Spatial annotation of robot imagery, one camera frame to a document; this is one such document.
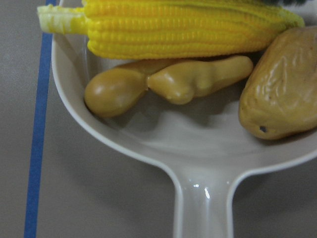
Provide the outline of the beige plastic dustpan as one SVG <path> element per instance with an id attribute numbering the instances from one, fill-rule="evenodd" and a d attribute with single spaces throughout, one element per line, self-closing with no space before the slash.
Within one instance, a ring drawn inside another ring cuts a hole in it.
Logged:
<path id="1" fill-rule="evenodd" d="M 99 119 L 83 95 L 97 73 L 118 65 L 86 47 L 84 36 L 54 35 L 52 69 L 72 117 L 94 138 L 164 170 L 175 185 L 176 238 L 233 237 L 232 200 L 245 178 L 290 168 L 317 156 L 317 132 L 261 140 L 239 123 L 241 81 L 177 106 L 152 92 L 121 116 Z"/>

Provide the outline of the tan toy ginger root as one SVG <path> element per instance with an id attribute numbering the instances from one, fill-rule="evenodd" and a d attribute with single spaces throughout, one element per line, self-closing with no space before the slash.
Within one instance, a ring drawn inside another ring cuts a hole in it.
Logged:
<path id="1" fill-rule="evenodd" d="M 184 105 L 248 77 L 253 68 L 247 56 L 131 62 L 94 76 L 85 88 L 84 102 L 100 118 L 125 113 L 149 89 L 172 104 Z"/>

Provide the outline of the yellow toy corn cob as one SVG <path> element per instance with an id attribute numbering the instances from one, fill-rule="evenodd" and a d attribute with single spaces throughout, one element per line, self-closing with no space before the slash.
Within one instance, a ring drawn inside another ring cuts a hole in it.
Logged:
<path id="1" fill-rule="evenodd" d="M 260 0 L 85 0 L 37 8 L 40 28 L 88 37 L 106 59 L 213 57 L 257 52 L 302 17 Z"/>

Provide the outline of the brown toy potato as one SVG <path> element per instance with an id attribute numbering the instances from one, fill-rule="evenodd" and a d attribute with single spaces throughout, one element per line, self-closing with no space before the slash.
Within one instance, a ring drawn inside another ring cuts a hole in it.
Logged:
<path id="1" fill-rule="evenodd" d="M 317 126 L 317 28 L 280 34 L 250 75 L 239 122 L 261 139 L 281 139 Z"/>

